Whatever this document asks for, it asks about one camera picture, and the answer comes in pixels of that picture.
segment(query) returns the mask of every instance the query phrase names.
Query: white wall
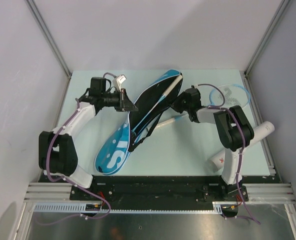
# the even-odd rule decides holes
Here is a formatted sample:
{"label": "white wall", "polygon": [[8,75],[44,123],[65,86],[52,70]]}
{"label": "white wall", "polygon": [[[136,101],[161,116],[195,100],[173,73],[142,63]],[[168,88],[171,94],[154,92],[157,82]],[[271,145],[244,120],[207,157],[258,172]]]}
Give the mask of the white wall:
{"label": "white wall", "polygon": [[0,0],[0,240],[38,172],[38,136],[55,122],[67,79],[23,0]]}
{"label": "white wall", "polygon": [[36,0],[73,70],[244,70],[280,2]]}
{"label": "white wall", "polygon": [[263,119],[276,131],[269,143],[281,176],[296,195],[296,1],[293,1],[250,80]]}

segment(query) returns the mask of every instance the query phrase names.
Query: bag strap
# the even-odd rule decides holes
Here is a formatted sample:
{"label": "bag strap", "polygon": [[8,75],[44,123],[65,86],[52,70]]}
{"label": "bag strap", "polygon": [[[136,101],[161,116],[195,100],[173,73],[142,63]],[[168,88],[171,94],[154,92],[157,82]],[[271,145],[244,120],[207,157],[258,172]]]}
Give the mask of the bag strap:
{"label": "bag strap", "polygon": [[137,141],[136,143],[134,143],[134,144],[132,144],[131,146],[129,146],[129,149],[128,149],[129,152],[133,152],[134,149],[136,149],[138,145],[140,145],[141,143],[143,143],[143,141],[144,141],[146,138],[148,138],[148,137],[151,136],[153,130],[154,130],[154,129],[156,128],[156,126],[158,125],[158,122],[160,121],[161,115],[162,115],[163,113],[164,113],[164,112],[162,112],[162,113],[159,114],[159,116],[156,118],[156,120],[155,120],[154,123],[152,124],[151,128],[149,129],[149,131],[148,131],[148,133],[147,133],[147,135],[146,135],[145,137],[141,138],[139,141]]}

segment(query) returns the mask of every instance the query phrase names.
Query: white tube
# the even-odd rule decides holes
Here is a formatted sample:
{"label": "white tube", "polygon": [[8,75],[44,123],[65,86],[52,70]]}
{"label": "white tube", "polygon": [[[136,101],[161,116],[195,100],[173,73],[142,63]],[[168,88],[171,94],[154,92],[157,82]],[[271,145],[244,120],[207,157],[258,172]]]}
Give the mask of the white tube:
{"label": "white tube", "polygon": [[[260,124],[259,126],[255,127],[253,131],[254,131],[254,137],[250,141],[250,145],[248,146],[248,148],[255,145],[257,142],[263,140],[270,133],[272,133],[274,131],[274,126],[271,122],[266,121]],[[208,165],[211,167],[211,169],[214,172],[217,172],[223,168],[224,155],[225,155],[225,151],[223,149],[222,151],[218,152],[216,155],[209,158],[209,160],[207,161]]]}

